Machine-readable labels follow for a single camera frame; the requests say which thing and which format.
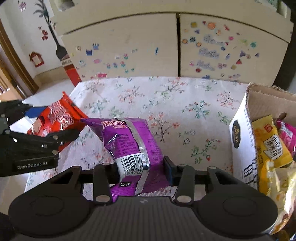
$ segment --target white tablecloth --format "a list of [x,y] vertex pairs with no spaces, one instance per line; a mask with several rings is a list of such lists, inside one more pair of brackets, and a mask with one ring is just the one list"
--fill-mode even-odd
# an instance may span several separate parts
[[[148,121],[159,147],[175,164],[198,170],[217,166],[232,172],[229,123],[247,85],[185,77],[133,77],[79,83],[70,98],[89,117],[140,117]],[[31,173],[26,191],[74,165],[92,169],[113,162],[102,142],[87,126],[59,156],[56,169]],[[152,194],[173,196],[175,187]],[[204,187],[196,185],[195,199]],[[83,195],[92,199],[92,185]]]

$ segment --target yellow clear package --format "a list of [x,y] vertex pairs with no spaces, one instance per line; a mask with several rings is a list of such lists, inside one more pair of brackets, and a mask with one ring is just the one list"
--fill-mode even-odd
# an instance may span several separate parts
[[260,173],[263,164],[270,159],[274,160],[276,168],[292,163],[293,158],[279,137],[272,115],[253,121],[252,126],[258,154],[258,173]]
[[259,177],[259,191],[270,197],[278,208],[271,232],[275,234],[287,224],[296,205],[296,168],[275,168],[274,161],[267,160]]

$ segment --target white floor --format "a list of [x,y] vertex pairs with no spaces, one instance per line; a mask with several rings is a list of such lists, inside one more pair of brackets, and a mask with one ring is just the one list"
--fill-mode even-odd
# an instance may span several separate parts
[[[42,86],[35,95],[25,99],[23,102],[34,106],[50,105],[62,97],[62,91],[69,95],[73,89],[74,85],[70,80],[56,81]],[[26,133],[32,123],[33,120],[23,118],[11,125],[10,129]],[[27,179],[28,174],[0,178],[0,212],[8,213],[11,202],[24,192]]]

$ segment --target barcode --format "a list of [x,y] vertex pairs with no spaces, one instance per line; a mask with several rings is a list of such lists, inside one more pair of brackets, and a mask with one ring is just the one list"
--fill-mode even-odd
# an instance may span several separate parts
[[290,131],[290,130],[286,127],[285,123],[283,123],[283,122],[282,122],[282,124],[281,124],[281,128],[280,128],[280,130],[282,130],[283,132],[285,132],[290,138],[293,137],[293,132]]
[[143,172],[140,153],[117,158],[115,162],[117,163],[120,175],[141,175]]

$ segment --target cabinet door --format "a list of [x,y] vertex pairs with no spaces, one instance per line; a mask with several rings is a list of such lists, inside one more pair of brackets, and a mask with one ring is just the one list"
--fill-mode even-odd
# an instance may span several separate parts
[[272,85],[288,43],[222,18],[181,14],[181,76]]
[[82,80],[177,76],[175,14],[119,18],[62,37]]

